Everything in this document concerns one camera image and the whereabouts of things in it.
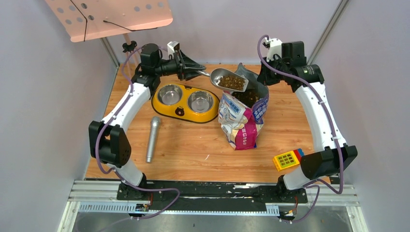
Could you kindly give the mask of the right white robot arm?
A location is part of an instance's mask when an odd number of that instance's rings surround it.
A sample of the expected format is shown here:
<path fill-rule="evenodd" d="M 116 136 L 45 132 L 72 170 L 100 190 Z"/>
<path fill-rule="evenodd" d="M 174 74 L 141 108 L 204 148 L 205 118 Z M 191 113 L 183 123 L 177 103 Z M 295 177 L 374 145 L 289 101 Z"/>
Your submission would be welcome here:
<path fill-rule="evenodd" d="M 358 155 L 356 146 L 348 145 L 331 112 L 320 67 L 308 64 L 302 41 L 283 43 L 277 38 L 262 36 L 257 45 L 261 60 L 258 82 L 271 86 L 284 81 L 302 104 L 312 133 L 314 153 L 302 156 L 300 165 L 281 177 L 276 188 L 279 200 L 288 202 L 295 190 L 322 182 L 322 177 L 337 174 L 342 193 L 344 172 Z"/>

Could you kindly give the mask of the silver metal scoop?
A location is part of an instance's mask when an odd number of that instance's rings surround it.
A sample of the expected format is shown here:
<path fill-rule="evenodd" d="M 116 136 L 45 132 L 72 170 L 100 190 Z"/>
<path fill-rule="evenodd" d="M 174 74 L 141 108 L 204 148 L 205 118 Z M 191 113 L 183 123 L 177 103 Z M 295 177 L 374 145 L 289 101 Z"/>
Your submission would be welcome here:
<path fill-rule="evenodd" d="M 205 71 L 197 71 L 197 73 L 209 77 L 213 86 L 228 92 L 245 92 L 249 83 L 247 78 L 224 68 L 216 68 L 211 73 Z"/>

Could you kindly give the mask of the cat food bag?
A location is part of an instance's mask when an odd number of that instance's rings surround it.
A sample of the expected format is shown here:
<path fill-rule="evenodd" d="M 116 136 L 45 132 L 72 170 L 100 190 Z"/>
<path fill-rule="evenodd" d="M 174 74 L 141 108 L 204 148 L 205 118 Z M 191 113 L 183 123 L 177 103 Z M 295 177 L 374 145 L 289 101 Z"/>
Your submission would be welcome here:
<path fill-rule="evenodd" d="M 258 75 L 243 64 L 235 71 L 249 80 L 245 92 L 224 91 L 219 103 L 218 122 L 234 150 L 256 148 L 257 137 L 264 126 L 269 102 L 269 89 L 257 81 Z"/>

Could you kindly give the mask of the yellow double pet bowl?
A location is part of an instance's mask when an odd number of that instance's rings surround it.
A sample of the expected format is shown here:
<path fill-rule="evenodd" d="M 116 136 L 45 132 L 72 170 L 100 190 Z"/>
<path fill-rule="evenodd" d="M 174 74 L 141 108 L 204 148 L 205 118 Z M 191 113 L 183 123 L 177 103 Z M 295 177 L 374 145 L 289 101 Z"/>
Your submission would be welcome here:
<path fill-rule="evenodd" d="M 198 124 L 214 120 L 219 103 L 213 92 L 182 84 L 164 85 L 151 98 L 151 106 L 159 115 Z"/>

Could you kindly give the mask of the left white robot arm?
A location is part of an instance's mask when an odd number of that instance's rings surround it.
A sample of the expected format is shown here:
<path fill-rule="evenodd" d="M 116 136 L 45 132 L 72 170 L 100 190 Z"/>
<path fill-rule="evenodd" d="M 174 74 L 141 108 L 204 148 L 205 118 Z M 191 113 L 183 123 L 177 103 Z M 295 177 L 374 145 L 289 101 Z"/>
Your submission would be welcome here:
<path fill-rule="evenodd" d="M 131 54 L 139 54 L 141 60 L 133 77 L 125 76 L 129 83 L 126 92 L 110 113 L 88 127 L 90 154 L 100 171 L 114 172 L 137 200 L 147 196 L 148 186 L 145 174 L 131 160 L 132 148 L 126 135 L 131 122 L 153 96 L 161 77 L 176 75 L 179 80 L 191 80 L 206 69 L 185 55 L 177 42 L 170 42 L 167 47 L 171 54 L 166 58 L 155 43 L 132 50 Z"/>

